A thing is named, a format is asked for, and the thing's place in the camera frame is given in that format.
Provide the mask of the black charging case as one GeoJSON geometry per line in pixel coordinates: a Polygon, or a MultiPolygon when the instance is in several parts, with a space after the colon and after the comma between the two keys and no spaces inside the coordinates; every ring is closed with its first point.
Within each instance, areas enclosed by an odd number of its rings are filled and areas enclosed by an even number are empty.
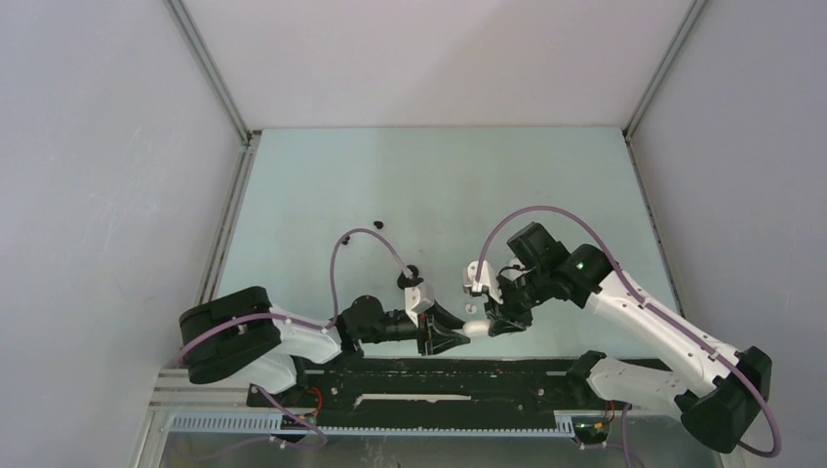
{"type": "Polygon", "coordinates": [[[423,282],[419,270],[415,265],[409,264],[397,277],[396,284],[400,290],[413,288],[423,282]]]}

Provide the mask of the white charging case with dot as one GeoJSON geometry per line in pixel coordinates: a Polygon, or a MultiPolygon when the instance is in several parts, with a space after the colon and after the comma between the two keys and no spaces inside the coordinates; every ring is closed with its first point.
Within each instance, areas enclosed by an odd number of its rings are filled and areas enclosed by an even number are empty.
{"type": "Polygon", "coordinates": [[[514,257],[500,270],[499,274],[507,278],[509,281],[514,281],[525,272],[526,267],[518,258],[514,257]]]}

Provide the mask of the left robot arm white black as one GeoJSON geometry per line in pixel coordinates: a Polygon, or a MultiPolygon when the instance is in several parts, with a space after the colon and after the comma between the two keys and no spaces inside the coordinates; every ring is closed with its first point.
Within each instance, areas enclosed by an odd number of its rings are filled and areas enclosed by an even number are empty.
{"type": "Polygon", "coordinates": [[[265,288],[249,287],[180,316],[176,361],[193,384],[252,383],[291,407],[308,393],[300,360],[325,365],[362,357],[364,344],[407,340],[433,356],[470,342],[472,325],[442,307],[426,284],[406,288],[404,300],[403,309],[386,310],[362,295],[328,323],[290,313],[265,288]]]}

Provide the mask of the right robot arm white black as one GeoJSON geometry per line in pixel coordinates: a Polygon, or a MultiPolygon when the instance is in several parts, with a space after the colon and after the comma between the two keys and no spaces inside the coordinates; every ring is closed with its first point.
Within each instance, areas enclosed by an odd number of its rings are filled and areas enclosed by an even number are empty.
{"type": "Polygon", "coordinates": [[[628,403],[682,423],[707,448],[731,453],[768,402],[772,360],[756,346],[743,350],[688,322],[610,263],[599,248],[569,251],[532,222],[507,242],[511,264],[496,270],[471,262],[463,286],[486,298],[489,336],[521,332],[532,311],[569,301],[631,333],[666,365],[626,364],[599,351],[583,354],[568,372],[567,392],[579,407],[628,403]]]}

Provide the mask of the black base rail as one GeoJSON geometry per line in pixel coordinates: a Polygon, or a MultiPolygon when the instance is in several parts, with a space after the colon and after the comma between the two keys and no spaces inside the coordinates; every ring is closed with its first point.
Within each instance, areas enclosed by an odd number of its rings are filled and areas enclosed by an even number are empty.
{"type": "Polygon", "coordinates": [[[299,362],[297,385],[265,394],[250,408],[303,409],[315,423],[439,428],[549,427],[566,414],[618,419],[625,403],[597,396],[569,374],[572,358],[363,358],[338,364],[299,362]]]}

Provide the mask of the left aluminium frame post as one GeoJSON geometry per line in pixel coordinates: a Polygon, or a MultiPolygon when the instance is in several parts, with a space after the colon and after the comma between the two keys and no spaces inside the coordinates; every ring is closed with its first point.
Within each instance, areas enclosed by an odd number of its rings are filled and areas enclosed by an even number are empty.
{"type": "Polygon", "coordinates": [[[253,131],[250,129],[231,94],[188,7],[181,0],[164,0],[170,16],[182,36],[195,63],[201,70],[230,125],[243,144],[249,144],[253,131]]]}

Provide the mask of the aluminium frame post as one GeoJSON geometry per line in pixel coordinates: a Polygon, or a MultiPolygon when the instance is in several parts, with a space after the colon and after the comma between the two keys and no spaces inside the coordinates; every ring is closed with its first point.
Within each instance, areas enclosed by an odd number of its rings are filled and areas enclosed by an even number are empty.
{"type": "Polygon", "coordinates": [[[230,125],[243,144],[249,144],[253,131],[250,129],[231,94],[188,7],[181,0],[164,0],[170,16],[182,36],[195,63],[201,70],[230,125]]]}
{"type": "Polygon", "coordinates": [[[677,63],[686,43],[695,31],[698,23],[708,6],[709,0],[693,0],[690,2],[686,13],[683,16],[675,34],[670,40],[662,58],[658,62],[643,94],[634,107],[631,116],[623,128],[624,139],[631,143],[639,131],[647,113],[654,103],[660,89],[668,78],[674,65],[677,63]]]}

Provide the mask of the right aluminium frame post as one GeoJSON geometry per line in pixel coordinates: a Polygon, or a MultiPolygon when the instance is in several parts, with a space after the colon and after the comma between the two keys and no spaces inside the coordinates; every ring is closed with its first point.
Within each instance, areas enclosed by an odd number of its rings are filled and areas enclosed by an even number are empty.
{"type": "Polygon", "coordinates": [[[623,128],[624,139],[631,143],[639,131],[647,113],[654,103],[660,89],[668,78],[674,65],[677,63],[686,43],[695,31],[698,23],[708,6],[709,0],[693,0],[690,2],[686,13],[683,16],[675,34],[670,40],[662,58],[658,62],[643,94],[634,107],[631,116],[623,128]]]}

